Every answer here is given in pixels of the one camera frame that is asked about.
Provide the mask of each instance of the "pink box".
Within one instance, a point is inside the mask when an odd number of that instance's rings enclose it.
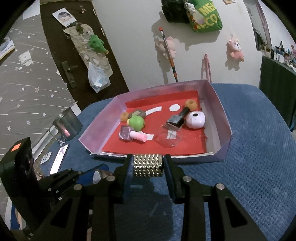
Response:
[[[182,91],[198,91],[200,105],[205,114],[207,153],[190,156],[172,156],[175,162],[214,162],[225,159],[232,131],[223,106],[207,80],[194,80],[156,86],[116,96],[92,121],[79,138],[91,154],[120,158],[126,155],[102,152],[102,148],[119,125],[120,114],[127,109],[125,103],[135,99],[170,94]]]

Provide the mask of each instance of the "pink nail polish bottle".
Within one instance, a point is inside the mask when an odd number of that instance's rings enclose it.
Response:
[[[121,126],[119,137],[127,141],[132,141],[133,139],[143,142],[147,141],[147,135],[136,132],[131,126]]]

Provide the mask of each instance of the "metal screw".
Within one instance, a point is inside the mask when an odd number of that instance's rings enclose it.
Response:
[[[82,188],[82,185],[81,184],[76,184],[76,185],[74,185],[74,190],[75,191],[78,191],[78,190],[80,190]]]
[[[190,181],[192,180],[192,178],[191,178],[190,176],[184,176],[184,177],[183,177],[183,180],[184,180],[185,182],[190,182]]]
[[[225,188],[225,186],[222,183],[218,183],[216,185],[216,188],[218,188],[219,190],[223,190]]]
[[[113,182],[114,180],[115,180],[115,177],[112,175],[107,177],[108,182]]]

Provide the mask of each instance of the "red paper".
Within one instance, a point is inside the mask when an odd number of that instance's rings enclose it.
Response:
[[[185,91],[173,94],[159,95],[154,97],[149,97],[146,99],[133,100],[126,103],[127,112],[132,113],[136,109],[141,109],[143,111],[150,110],[155,107],[162,107],[161,111],[157,111],[147,115],[145,118],[145,127],[142,129],[144,133],[147,134],[158,134],[159,129],[166,121],[172,116],[177,115],[181,112],[184,107],[185,101],[188,99],[194,99],[197,102],[197,111],[200,111],[200,103],[198,99],[197,91]],[[180,109],[177,111],[170,111],[169,108],[173,104],[179,104]],[[121,125],[126,125],[126,123],[120,123],[115,129],[102,151],[117,153],[117,154],[170,154],[170,155],[196,155],[206,153],[206,136],[204,134],[204,129],[189,129],[186,125],[183,125],[183,139],[175,147],[164,148],[154,140],[147,140],[146,142],[141,142],[138,140],[125,141],[119,138],[118,134]]]

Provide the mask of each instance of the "green ball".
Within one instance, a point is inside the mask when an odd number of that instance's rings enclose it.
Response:
[[[135,129],[135,131],[140,131],[144,128],[144,119],[141,116],[133,115],[129,119],[129,125]]]

